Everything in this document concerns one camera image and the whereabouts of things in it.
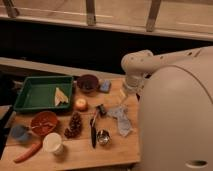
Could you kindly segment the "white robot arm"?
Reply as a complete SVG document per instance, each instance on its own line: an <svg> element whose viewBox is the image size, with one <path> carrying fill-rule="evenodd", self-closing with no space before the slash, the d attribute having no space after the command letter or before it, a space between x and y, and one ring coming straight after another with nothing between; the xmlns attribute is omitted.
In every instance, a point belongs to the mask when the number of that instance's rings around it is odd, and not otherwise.
<svg viewBox="0 0 213 171"><path fill-rule="evenodd" d="M132 171L213 171L213 46L121 60L140 96L140 161Z"/></svg>

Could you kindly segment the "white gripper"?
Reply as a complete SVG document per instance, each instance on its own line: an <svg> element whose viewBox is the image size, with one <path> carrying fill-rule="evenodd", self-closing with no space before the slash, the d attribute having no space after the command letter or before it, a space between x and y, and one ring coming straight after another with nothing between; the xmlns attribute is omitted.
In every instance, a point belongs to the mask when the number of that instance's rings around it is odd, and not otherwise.
<svg viewBox="0 0 213 171"><path fill-rule="evenodd" d="M123 82L123 90L126 94L140 94L145 85L143 75L126 75Z"/></svg>

